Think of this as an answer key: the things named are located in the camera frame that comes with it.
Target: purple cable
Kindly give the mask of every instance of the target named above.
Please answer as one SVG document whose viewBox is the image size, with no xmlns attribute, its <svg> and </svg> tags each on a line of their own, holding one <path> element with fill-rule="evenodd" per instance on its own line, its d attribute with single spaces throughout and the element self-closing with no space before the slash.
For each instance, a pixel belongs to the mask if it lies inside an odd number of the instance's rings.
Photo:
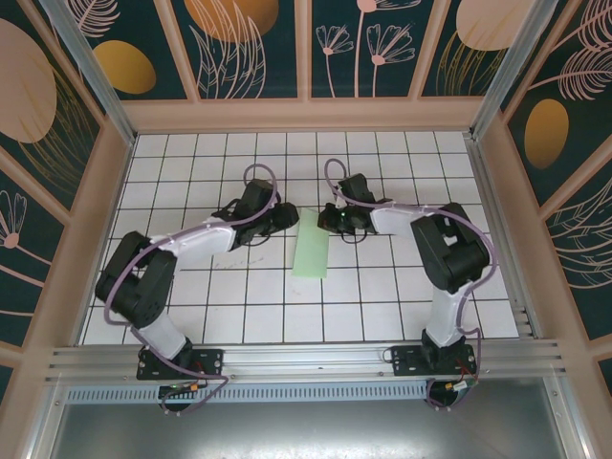
<svg viewBox="0 0 612 459">
<path fill-rule="evenodd" d="M 140 253 L 138 253 L 125 267 L 125 269 L 121 272 L 121 274 L 119 275 L 119 277 L 117 278 L 117 281 L 115 282 L 115 284 L 113 285 L 113 288 L 111 289 L 110 293 L 108 294 L 108 297 L 106 298 L 106 303 L 104 303 L 104 320 L 106 320 L 106 323 L 109 323 L 110 325 L 125 325 L 128 326 L 130 325 L 130 322 L 127 321 L 120 321 L 120 320 L 113 320 L 110 317 L 110 310 L 111 310 L 111 304 L 113 304 L 113 300 L 115 299 L 115 295 L 117 294 L 117 291 L 119 290 L 120 285 L 123 283 L 123 281 L 125 280 L 125 278 L 132 272 L 132 270 L 136 267 L 136 265 L 143 259 L 145 258 L 147 255 L 149 255 L 152 251 L 156 250 L 157 248 L 159 248 L 160 246 L 163 246 L 165 244 L 174 244 L 177 243 L 179 239 L 181 239 L 182 237 L 185 236 L 189 236 L 190 234 L 193 234 L 195 232 L 198 232 L 200 230 L 209 230 L 211 228 L 227 228 L 227 227 L 232 227 L 232 226 L 237 226 L 237 225 L 245 225 L 247 223 L 252 222 L 253 220 L 256 220 L 257 218 L 261 217 L 264 213 L 266 213 L 268 211 L 269 208 L 273 208 L 274 204 L 276 202 L 276 193 L 278 192 L 278 183 L 276 182 L 276 177 L 274 176 L 273 171 L 267 167 L 264 164 L 251 164 L 249 167 L 247 167 L 245 169 L 245 173 L 244 173 L 244 177 L 247 177 L 247 173 L 251 170 L 251 169 L 255 169 L 256 167 L 261 167 L 263 169 L 265 169 L 269 174 L 270 177 L 272 179 L 272 186 L 273 186 L 273 192 L 272 192 L 272 197 L 270 198 L 270 201 L 268 202 L 268 204 L 263 207 L 261 210 L 259 210 L 257 213 L 255 213 L 253 216 L 249 217 L 249 218 L 245 218 L 243 220 L 238 220 L 235 222 L 213 222 L 213 223 L 203 223 L 201 225 L 198 225 L 196 227 L 193 228 L 189 228 L 189 229 L 182 229 L 174 234 L 171 234 L 167 237 L 165 237 L 164 239 L 155 242 L 153 244 L 151 244 L 150 246 L 148 246 L 146 249 L 144 249 L 143 251 L 141 251 Z M 172 361 L 168 360 L 167 358 L 165 358 L 164 356 L 162 356 L 153 346 L 151 346 L 146 339 L 141 336 L 140 333 L 138 333 L 138 331 L 134 328 L 131 327 L 132 333 L 134 333 L 134 336 L 145 346 L 147 346 L 150 351 L 155 355 L 155 357 L 157 357 L 160 361 L 162 361 L 165 365 L 169 366 L 170 368 L 179 371 L 181 373 L 184 373 L 186 375 L 189 376 L 193 376 L 195 378 L 197 378 L 198 380 L 221 380 L 223 381 L 218 387 L 216 387 L 213 391 L 210 392 L 210 394 L 208 394 L 201 402 L 198 402 L 197 404 L 193 404 L 190 405 L 188 408 L 186 408 L 185 410 L 183 410 L 184 414 L 187 414 L 190 411 L 193 411 L 194 409 L 197 409 L 198 407 L 200 407 L 201 405 L 205 404 L 208 400 L 210 400 L 212 397 L 214 397 L 214 395 L 221 390 L 227 383 L 228 383 L 228 377 L 227 376 L 222 376 L 222 375 L 206 375 L 206 374 L 200 374 L 200 373 L 196 373 L 194 371 L 190 371 L 187 370 L 186 368 L 183 368 L 181 366 L 178 366 L 176 364 L 174 364 Z"/>
<path fill-rule="evenodd" d="M 336 196 L 338 196 L 340 199 L 344 200 L 346 203 L 349 204 L 353 204 L 355 206 L 360 206 L 362 208 L 403 208 L 406 210 L 416 210 L 419 211 L 420 213 L 436 213 L 438 215 L 442 215 L 444 217 L 450 218 L 452 220 L 455 220 L 456 222 L 461 223 L 462 225 L 464 225 L 465 227 L 467 227 L 468 229 L 474 231 L 476 233 L 476 235 L 478 235 L 478 237 L 482 240 L 482 242 L 485 244 L 485 246 L 487 246 L 487 250 L 489 251 L 489 254 L 491 255 L 491 270 L 481 279 L 479 279 L 477 282 L 471 284 L 470 286 L 468 286 L 468 288 L 466 289 L 466 291 L 463 293 L 463 296 L 461 297 L 461 299 L 459 300 L 459 308 L 457 309 L 457 318 L 455 319 L 455 326 L 457 327 L 457 330 L 459 330 L 459 332 L 463 335 L 476 335 L 476 348 L 477 348 L 477 357 L 476 357 L 476 373 L 474 375 L 475 379 L 478 379 L 478 375 L 480 374 L 480 362 L 481 362 L 481 350 L 482 350 L 482 332 L 480 331 L 479 327 L 476 327 L 472 330 L 464 330 L 463 326 L 462 326 L 462 321 L 463 321 L 463 311 L 466 305 L 466 302 L 468 301 L 468 297 L 471 295 L 471 293 L 477 289 L 478 287 L 480 287 L 481 285 L 483 285 L 485 282 L 488 282 L 493 275 L 495 274 L 495 271 L 497 269 L 497 252 L 495 251 L 495 247 L 493 246 L 491 240 L 485 235 L 484 232 L 482 232 L 482 230 L 480 230 L 480 228 L 478 228 L 477 226 L 475 226 L 472 222 L 470 222 L 469 220 L 466 220 L 465 218 L 459 216 L 459 215 L 455 215 L 452 212 L 448 212 L 447 210 L 442 210 L 440 208 L 431 208 L 429 206 L 416 206 L 416 205 L 411 205 L 411 204 L 398 204 L 398 203 L 394 203 L 394 202 L 390 202 L 390 203 L 381 203 L 381 204 L 370 204 L 370 203 L 363 203 L 360 201 L 356 201 L 354 199 L 351 198 L 347 198 L 346 196 L 344 196 L 342 194 L 342 192 L 334 186 L 334 184 L 332 184 L 331 179 L 329 178 L 329 165 L 331 163 L 335 163 L 335 164 L 339 164 L 339 166 L 342 168 L 342 172 L 344 177 L 346 177 L 347 175 L 347 171 L 346 171 L 346 166 L 344 165 L 344 163 L 340 160 L 337 160 L 336 158 L 332 158 L 330 160 L 327 160 L 327 162 L 325 163 L 324 169 L 323 169 L 323 173 L 325 175 L 325 181 L 327 182 L 327 185 L 331 188 L 332 193 L 334 193 Z M 426 401 L 429 404 L 429 406 L 431 407 L 435 407 L 436 405 L 438 406 L 442 406 L 442 404 L 439 404 L 438 402 L 436 402 L 435 400 L 432 400 L 429 397 L 429 392 L 431 390 L 431 387 L 433 386 L 433 383 L 435 383 L 435 379 L 431 379 L 427 382 L 427 389 L 426 389 Z M 460 403 L 462 403 L 465 400 L 466 396 L 464 396 L 462 399 L 460 399 L 458 402 L 456 402 L 454 405 L 457 406 Z"/>
</svg>

